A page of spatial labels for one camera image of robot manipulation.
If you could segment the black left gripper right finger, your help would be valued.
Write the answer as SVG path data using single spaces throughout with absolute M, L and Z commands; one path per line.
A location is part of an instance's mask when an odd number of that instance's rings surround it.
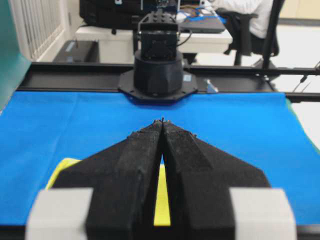
M 171 225 L 184 240 L 295 240 L 285 192 L 264 172 L 171 122 L 162 127 Z

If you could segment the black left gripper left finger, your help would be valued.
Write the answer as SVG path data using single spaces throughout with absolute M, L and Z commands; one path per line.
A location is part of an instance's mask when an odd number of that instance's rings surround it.
M 153 226 L 162 122 L 61 170 L 38 193 L 28 240 L 133 240 Z

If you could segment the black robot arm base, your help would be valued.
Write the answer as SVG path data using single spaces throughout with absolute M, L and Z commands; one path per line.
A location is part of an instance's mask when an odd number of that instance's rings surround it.
M 133 69 L 119 77 L 118 89 L 148 102 L 172 103 L 198 91 L 194 74 L 184 71 L 178 50 L 179 24 L 159 8 L 138 23 L 141 48 L 134 54 Z

